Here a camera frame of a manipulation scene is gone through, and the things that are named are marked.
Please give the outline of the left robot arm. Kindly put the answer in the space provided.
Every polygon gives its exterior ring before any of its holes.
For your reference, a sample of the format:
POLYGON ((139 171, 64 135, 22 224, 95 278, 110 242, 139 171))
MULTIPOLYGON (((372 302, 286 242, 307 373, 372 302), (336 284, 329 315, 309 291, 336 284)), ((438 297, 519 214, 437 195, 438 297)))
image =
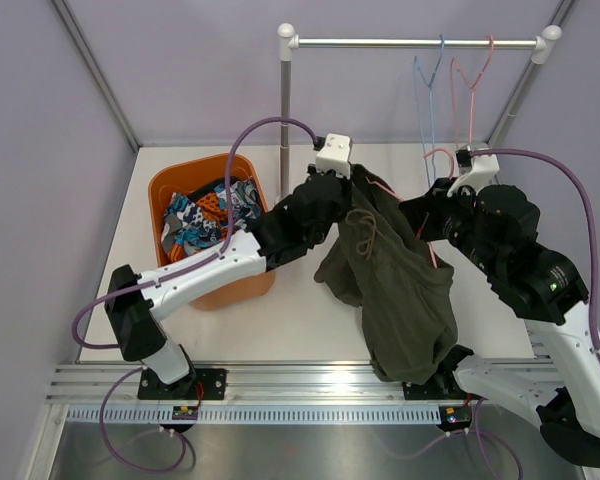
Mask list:
POLYGON ((322 244, 351 209, 351 171, 351 164, 330 170, 311 165, 304 183, 229 242, 142 273, 129 265, 115 269, 104 309, 123 359, 155 373, 171 397, 188 396, 194 368, 162 321, 193 300, 294 262, 322 244))

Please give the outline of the olive green shorts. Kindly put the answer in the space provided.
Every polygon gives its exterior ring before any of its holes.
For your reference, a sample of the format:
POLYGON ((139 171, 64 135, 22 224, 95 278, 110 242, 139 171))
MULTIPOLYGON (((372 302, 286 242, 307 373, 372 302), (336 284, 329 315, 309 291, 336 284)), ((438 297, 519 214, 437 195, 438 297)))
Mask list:
POLYGON ((422 385, 458 340, 454 269, 417 238, 383 179, 359 164, 351 179, 352 209, 314 280, 359 309, 380 380, 422 385))

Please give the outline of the dark navy shorts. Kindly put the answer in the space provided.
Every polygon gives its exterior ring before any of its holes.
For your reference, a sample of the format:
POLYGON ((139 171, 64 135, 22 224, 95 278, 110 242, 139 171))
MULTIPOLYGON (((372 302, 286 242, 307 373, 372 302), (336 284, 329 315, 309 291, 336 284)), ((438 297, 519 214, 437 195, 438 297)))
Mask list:
MULTIPOLYGON (((243 203, 253 203, 255 205, 260 206, 260 197, 258 191, 255 187, 255 183, 252 178, 247 179, 239 179, 236 176, 230 177, 231 184, 231 195, 237 194, 239 197, 239 201, 236 199, 232 200, 232 204, 236 206, 239 202, 243 203)), ((226 193, 226 188, 224 184, 223 178, 218 178, 209 182, 208 184, 198 188, 192 193, 187 195, 187 198, 191 202, 198 202, 203 197, 208 194, 218 194, 219 199, 221 200, 221 209, 225 209, 228 206, 228 195, 226 193)))

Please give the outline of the colourful patterned shorts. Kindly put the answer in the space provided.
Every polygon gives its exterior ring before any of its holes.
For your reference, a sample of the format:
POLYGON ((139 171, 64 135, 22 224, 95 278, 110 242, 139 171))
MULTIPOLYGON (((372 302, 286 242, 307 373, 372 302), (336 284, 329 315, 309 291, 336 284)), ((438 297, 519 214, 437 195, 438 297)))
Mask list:
MULTIPOLYGON (((239 201, 237 194, 231 195, 239 201)), ((198 202, 191 202, 187 195, 174 193, 163 215, 161 245, 172 263, 180 261, 201 250, 222 243, 229 231, 227 207, 221 209, 218 194, 208 194, 198 202)), ((263 213, 260 206, 239 202, 233 205, 234 232, 244 230, 263 213)))

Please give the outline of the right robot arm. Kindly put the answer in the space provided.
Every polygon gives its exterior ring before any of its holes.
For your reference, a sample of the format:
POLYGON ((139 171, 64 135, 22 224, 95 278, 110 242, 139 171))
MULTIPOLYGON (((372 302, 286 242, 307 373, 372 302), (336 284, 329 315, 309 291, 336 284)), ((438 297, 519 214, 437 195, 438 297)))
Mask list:
POLYGON ((600 365, 584 281, 566 256, 538 243, 540 211, 521 190, 451 186, 439 179, 399 209, 422 240, 448 241, 485 275, 538 336, 563 384, 540 387, 456 347, 453 361, 434 370, 434 388, 446 397, 463 390, 490 400, 535 427, 564 460, 600 469, 600 365))

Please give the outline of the blue hanger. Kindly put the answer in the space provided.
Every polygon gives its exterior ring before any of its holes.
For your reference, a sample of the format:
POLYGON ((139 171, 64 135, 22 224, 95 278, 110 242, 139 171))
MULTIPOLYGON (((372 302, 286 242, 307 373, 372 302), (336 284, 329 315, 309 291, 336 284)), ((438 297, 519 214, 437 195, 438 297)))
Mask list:
POLYGON ((436 120, 435 120, 435 84, 438 72, 444 58, 446 47, 446 38, 443 34, 439 35, 438 57, 430 73, 423 68, 423 64, 418 55, 412 60, 412 75, 414 87, 414 102, 416 108, 416 120, 422 152, 426 154, 437 147, 436 142, 436 120), (424 113, 420 102, 420 88, 426 89, 426 106, 429 133, 425 134, 424 113))

